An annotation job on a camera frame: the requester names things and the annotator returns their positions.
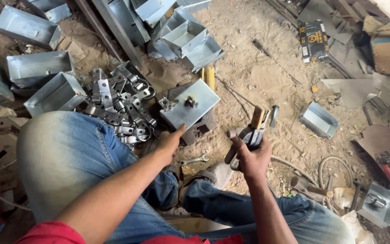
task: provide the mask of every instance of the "right hand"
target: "right hand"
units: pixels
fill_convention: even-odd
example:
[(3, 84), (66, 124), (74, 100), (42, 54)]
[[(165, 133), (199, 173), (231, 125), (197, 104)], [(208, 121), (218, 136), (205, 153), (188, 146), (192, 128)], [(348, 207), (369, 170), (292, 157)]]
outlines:
[(240, 137), (233, 137), (231, 141), (237, 150), (237, 159), (240, 160), (239, 165), (245, 179), (266, 178), (266, 170), (270, 164), (270, 157), (272, 156), (272, 147), (267, 137), (263, 136), (260, 148), (252, 152), (249, 151)]

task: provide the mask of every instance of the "sandy floor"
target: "sandy floor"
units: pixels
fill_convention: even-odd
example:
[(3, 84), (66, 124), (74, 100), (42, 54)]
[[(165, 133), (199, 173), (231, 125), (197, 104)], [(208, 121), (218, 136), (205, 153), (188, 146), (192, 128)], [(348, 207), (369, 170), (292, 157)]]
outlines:
[[(266, 135), (273, 147), (273, 154), (285, 158), (299, 168), (318, 179), (318, 164), (327, 156), (334, 155), (357, 166), (353, 177), (365, 183), (379, 180), (379, 175), (372, 165), (363, 161), (361, 149), (354, 146), (353, 141), (361, 138), (359, 132), (368, 126), (362, 108), (346, 109), (340, 101), (334, 101), (333, 92), (328, 90), (320, 79), (342, 79), (342, 75), (332, 66), (323, 62), (304, 64), (297, 31), (285, 20), (281, 25), (276, 21), (279, 14), (263, 0), (214, 0), (209, 9), (204, 9), (194, 16), (205, 25), (210, 34), (225, 50), (223, 58), (212, 65), (228, 81), (236, 91), (258, 105), (271, 108), (279, 106), (279, 115), (275, 130), (266, 130)], [(63, 31), (60, 47), (75, 41), (84, 50), (86, 58), (76, 64), (78, 75), (88, 76), (94, 66), (105, 70), (113, 69), (108, 60), (110, 55), (103, 43), (91, 31), (88, 21), (82, 14), (74, 14), (59, 23)], [(251, 42), (257, 38), (266, 49), (303, 85), (296, 86), (286, 73), (271, 59), (261, 53)], [(26, 50), (26, 43), (15, 42), (0, 34), (0, 61), (7, 70), (6, 56), (19, 55), (19, 48)], [(31, 53), (45, 50), (33, 47)], [(174, 87), (184, 79), (196, 81), (198, 74), (192, 74), (181, 62), (167, 63), (164, 59), (150, 59), (142, 55), (144, 66), (141, 72), (147, 76), (158, 91)], [(318, 87), (312, 92), (311, 87)], [(249, 119), (236, 99), (216, 80), (216, 93), (221, 101), (214, 107), (218, 127), (204, 134), (196, 143), (183, 147), (176, 153), (173, 163), (178, 165), (181, 159), (198, 158), (205, 150), (210, 160), (195, 162), (184, 167), (183, 172), (195, 174), (211, 164), (223, 160), (231, 142), (227, 139), (227, 130), (245, 127)], [(341, 124), (331, 139), (322, 139), (306, 129), (298, 120), (302, 107), (313, 101), (318, 103), (337, 118)], [(387, 124), (387, 116), (380, 114), (368, 105), (373, 123)], [(337, 175), (332, 187), (346, 187), (347, 173), (338, 162), (330, 161), (324, 168), (323, 181), (327, 182), (328, 174)], [(280, 195), (291, 192), (290, 180), (293, 170), (279, 162), (273, 161), (266, 176)], [(240, 194), (249, 194), (243, 175), (236, 172), (226, 190)], [(378, 243), (390, 243), (384, 230), (367, 224), (376, 234)]]

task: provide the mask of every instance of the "jeans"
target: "jeans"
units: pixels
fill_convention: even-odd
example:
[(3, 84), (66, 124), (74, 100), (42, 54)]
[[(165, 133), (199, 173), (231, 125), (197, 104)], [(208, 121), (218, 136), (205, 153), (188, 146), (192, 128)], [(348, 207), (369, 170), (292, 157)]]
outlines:
[[(80, 194), (137, 161), (104, 121), (62, 111), (37, 116), (22, 127), (17, 158), (37, 222), (55, 219)], [(205, 180), (194, 180), (185, 193), (183, 207), (232, 226), (204, 233), (178, 230), (154, 210), (169, 208), (177, 198), (176, 178), (171, 172), (161, 171), (107, 243), (139, 243), (163, 235), (199, 235), (213, 243), (236, 234), (241, 234), (246, 243), (257, 242), (251, 197), (215, 189)], [(299, 243), (355, 243), (338, 216), (305, 196), (281, 197), (276, 202)]]

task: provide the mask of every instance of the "spanner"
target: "spanner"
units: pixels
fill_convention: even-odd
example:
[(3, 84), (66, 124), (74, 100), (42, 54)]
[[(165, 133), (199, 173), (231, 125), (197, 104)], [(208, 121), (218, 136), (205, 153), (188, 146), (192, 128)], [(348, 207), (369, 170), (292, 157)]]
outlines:
[(198, 162), (198, 161), (207, 162), (209, 160), (209, 158), (205, 158), (206, 155), (207, 154), (204, 154), (201, 158), (194, 158), (194, 159), (190, 159), (190, 160), (180, 160), (180, 163), (183, 163), (181, 166), (183, 167), (188, 163), (193, 163), (193, 162)]

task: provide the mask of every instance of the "foot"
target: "foot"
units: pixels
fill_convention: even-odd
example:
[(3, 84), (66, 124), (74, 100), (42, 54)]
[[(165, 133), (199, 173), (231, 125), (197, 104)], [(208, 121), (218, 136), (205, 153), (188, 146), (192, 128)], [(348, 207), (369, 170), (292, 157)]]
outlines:
[(234, 170), (230, 168), (230, 165), (225, 164), (224, 161), (217, 162), (205, 170), (200, 170), (182, 185), (179, 191), (179, 200), (181, 201), (183, 199), (188, 186), (196, 179), (206, 180), (210, 182), (214, 188), (222, 190), (228, 182), (230, 182), (233, 174)]

